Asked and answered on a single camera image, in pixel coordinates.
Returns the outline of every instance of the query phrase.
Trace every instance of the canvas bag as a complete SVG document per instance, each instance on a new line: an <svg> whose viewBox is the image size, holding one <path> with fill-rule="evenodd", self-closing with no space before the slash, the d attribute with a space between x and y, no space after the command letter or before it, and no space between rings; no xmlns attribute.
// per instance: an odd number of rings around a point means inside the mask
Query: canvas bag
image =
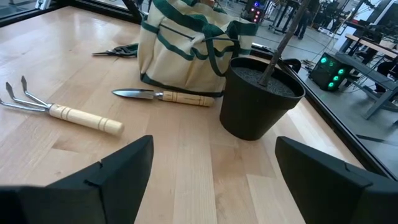
<svg viewBox="0 0 398 224"><path fill-rule="evenodd" d="M229 60L250 53L257 24L192 0L153 0L138 45L141 80L219 97Z"/></svg>

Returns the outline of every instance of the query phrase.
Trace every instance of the tree trunk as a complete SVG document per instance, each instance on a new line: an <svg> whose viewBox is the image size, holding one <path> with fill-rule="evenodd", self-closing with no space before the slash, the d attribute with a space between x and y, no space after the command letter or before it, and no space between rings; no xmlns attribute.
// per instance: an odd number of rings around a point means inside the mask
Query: tree trunk
<svg viewBox="0 0 398 224"><path fill-rule="evenodd" d="M287 30L287 33L285 34L285 37L282 39L280 42L277 50L274 53L274 56L272 57L271 61L269 62L269 65L267 66L265 72L262 74L261 78L258 80L258 83L262 86L267 86L269 79L271 78L271 75L274 73L275 65L278 62L278 59L282 55L282 52L284 51L287 43L289 43L290 38L292 38L293 33L299 24L301 17L303 17L305 11L307 10L307 6L310 3L311 0L304 0L301 3L301 6L299 7L292 24L290 25L289 29Z"/></svg>

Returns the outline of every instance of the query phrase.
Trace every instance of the metal tines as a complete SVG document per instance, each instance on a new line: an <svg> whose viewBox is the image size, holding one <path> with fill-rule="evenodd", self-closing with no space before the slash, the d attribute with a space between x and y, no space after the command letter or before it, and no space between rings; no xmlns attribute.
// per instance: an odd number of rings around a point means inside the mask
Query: metal tines
<svg viewBox="0 0 398 224"><path fill-rule="evenodd" d="M12 108L18 108L18 109L29 110L29 111L37 111L37 112L48 111L52 104L46 103L45 101L43 101L43 100L37 98L36 96L34 96L33 94L29 93L27 91L27 82L26 82L26 79L24 76L22 76L21 82L22 82L22 87L24 89L25 95L28 98L30 98L31 100L35 101L36 103L16 98L14 95L14 91L12 90L12 86L10 85L10 83L6 82L6 89L7 89L8 94L10 95L11 99L14 100L16 103L19 103L23 106L12 104L12 103L6 103L6 102L3 102L3 100L1 100L1 99L0 99L0 104L2 104L4 106L9 106Z"/></svg>

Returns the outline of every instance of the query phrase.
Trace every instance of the butcher block tabletop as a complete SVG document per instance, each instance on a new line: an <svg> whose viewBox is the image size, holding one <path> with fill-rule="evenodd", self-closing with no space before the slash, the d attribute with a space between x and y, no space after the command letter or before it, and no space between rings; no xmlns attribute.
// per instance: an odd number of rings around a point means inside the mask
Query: butcher block tabletop
<svg viewBox="0 0 398 224"><path fill-rule="evenodd" d="M304 223L274 154L287 136L361 167L303 99L263 138L243 141L210 108L121 98L119 88L159 90L139 80L136 58L91 53L138 41L136 24L64 7L0 28L0 98L39 98L124 123L119 137L0 106L0 185L48 185L135 141L154 137L154 161L136 223Z"/></svg>

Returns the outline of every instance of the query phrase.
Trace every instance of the black flower pot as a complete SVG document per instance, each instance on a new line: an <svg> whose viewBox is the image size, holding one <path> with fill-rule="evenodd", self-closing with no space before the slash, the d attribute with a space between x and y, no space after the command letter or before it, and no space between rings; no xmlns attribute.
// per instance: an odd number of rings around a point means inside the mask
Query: black flower pot
<svg viewBox="0 0 398 224"><path fill-rule="evenodd" d="M272 77L287 86L294 93L292 96L271 93L234 71L239 67L264 72L267 66L251 58L234 58L229 62L220 121L227 131L240 139L261 138L305 95L304 87L282 70L275 68Z"/></svg>

